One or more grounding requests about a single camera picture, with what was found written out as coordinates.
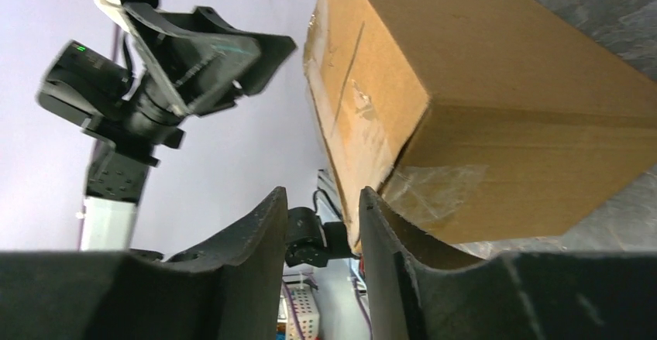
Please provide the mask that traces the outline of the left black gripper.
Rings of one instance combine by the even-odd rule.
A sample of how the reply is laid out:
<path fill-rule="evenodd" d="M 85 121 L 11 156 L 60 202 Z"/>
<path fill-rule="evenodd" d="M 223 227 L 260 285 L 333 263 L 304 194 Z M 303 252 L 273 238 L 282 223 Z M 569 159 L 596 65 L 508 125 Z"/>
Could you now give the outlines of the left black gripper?
<path fill-rule="evenodd" d="M 210 7 L 174 13 L 132 2 L 124 18 L 148 71 L 122 106 L 120 141 L 129 146 L 179 146 L 187 116 L 260 94 L 297 48 L 289 36 L 237 29 Z"/>

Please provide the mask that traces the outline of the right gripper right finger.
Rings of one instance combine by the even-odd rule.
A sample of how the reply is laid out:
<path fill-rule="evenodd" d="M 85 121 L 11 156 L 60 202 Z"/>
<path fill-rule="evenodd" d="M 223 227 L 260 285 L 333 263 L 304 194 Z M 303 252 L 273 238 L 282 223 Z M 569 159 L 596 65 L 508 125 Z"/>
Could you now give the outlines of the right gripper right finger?
<path fill-rule="evenodd" d="M 463 252 L 372 188 L 359 223 L 376 339 L 654 339 L 653 252 Z"/>

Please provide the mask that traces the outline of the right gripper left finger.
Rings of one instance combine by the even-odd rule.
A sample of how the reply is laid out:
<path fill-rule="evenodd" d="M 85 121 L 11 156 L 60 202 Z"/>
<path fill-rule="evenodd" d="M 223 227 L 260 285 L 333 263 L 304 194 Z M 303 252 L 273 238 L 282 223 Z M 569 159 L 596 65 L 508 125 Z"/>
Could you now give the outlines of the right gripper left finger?
<path fill-rule="evenodd" d="M 3 339 L 273 339 L 287 230 L 274 188 L 166 262 L 130 252 L 4 252 Z"/>

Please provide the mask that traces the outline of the brown cardboard express box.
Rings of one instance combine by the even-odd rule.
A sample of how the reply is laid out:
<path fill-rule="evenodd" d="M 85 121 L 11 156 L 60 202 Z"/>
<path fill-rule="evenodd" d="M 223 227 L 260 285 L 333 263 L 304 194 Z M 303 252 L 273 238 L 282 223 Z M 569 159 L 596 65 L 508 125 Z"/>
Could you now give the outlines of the brown cardboard express box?
<path fill-rule="evenodd" d="M 360 251 L 380 192 L 448 243 L 559 235 L 656 162 L 656 85 L 534 0 L 318 0 L 304 71 Z"/>

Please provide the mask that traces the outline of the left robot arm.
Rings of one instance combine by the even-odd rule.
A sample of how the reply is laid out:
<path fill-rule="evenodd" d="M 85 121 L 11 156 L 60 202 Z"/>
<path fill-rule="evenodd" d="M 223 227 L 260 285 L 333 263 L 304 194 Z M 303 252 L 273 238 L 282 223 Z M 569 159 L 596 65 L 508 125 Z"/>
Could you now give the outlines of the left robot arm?
<path fill-rule="evenodd" d="M 125 19 L 144 71 L 77 41 L 45 73 L 39 105 L 94 138 L 84 186 L 82 251 L 129 249 L 139 203 L 158 146 L 177 149 L 181 123 L 233 108 L 261 93 L 296 50 L 289 36 L 229 25 L 209 7 L 164 12 L 125 6 Z"/>

